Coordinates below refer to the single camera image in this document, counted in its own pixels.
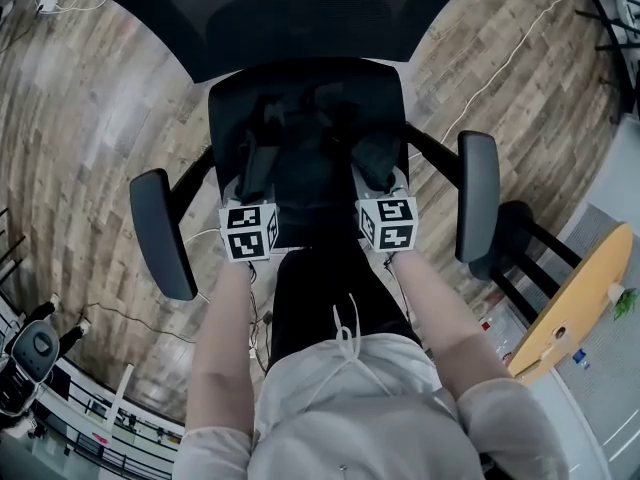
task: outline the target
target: black armrest pad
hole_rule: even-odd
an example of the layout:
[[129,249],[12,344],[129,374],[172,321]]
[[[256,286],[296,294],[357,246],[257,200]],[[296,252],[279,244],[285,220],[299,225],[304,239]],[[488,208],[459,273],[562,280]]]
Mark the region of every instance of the black armrest pad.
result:
[[171,215],[171,188],[164,169],[135,178],[129,187],[133,225],[144,261],[164,295],[193,300],[198,294],[178,222]]
[[464,131],[458,136],[460,186],[456,258],[481,258],[491,247],[500,206],[500,164],[490,135]]

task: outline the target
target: power outlet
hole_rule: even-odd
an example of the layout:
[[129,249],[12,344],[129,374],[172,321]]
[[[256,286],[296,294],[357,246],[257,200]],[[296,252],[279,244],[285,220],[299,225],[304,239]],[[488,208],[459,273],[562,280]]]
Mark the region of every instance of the power outlet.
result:
[[38,5],[38,12],[52,12],[56,10],[58,0],[40,0]]

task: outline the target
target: green plant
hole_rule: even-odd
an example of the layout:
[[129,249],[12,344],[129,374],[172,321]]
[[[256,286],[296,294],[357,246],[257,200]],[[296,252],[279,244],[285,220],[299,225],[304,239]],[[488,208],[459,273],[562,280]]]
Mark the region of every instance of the green plant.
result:
[[628,315],[629,313],[633,313],[636,309],[636,300],[638,299],[638,290],[636,288],[627,288],[616,302],[614,307],[615,316],[614,320],[618,318]]

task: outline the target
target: black pants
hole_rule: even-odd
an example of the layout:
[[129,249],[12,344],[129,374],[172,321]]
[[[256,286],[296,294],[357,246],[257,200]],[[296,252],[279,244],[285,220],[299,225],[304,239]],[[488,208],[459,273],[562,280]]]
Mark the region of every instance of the black pants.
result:
[[[54,311],[55,307],[51,302],[45,302],[41,306],[38,306],[36,309],[34,309],[31,314],[25,319],[22,329],[20,329],[20,331],[13,338],[11,338],[11,341],[9,341],[9,343],[7,343],[7,345],[4,347],[4,351],[7,354],[10,354],[11,349],[13,348],[13,344],[16,342],[18,336],[20,336],[20,333],[27,327],[27,325],[29,325],[31,322],[35,322],[36,320],[44,320]],[[67,352],[69,352],[69,350],[71,350],[71,347],[73,347],[76,342],[82,338],[82,336],[83,335],[80,327],[74,327],[67,334],[62,336],[59,340],[60,351],[58,352],[58,358],[61,358]]]
[[335,339],[334,305],[341,324],[355,336],[356,314],[349,294],[358,307],[362,336],[399,334],[422,346],[355,242],[292,251],[284,258],[273,303],[270,366],[289,354]]

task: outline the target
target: plastic bottle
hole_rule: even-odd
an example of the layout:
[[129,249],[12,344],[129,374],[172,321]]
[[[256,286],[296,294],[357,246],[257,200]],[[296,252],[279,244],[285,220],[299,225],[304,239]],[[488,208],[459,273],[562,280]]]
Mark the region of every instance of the plastic bottle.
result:
[[587,361],[587,353],[582,349],[573,354],[573,360],[577,365],[582,366],[583,370],[588,370],[591,366],[589,361]]

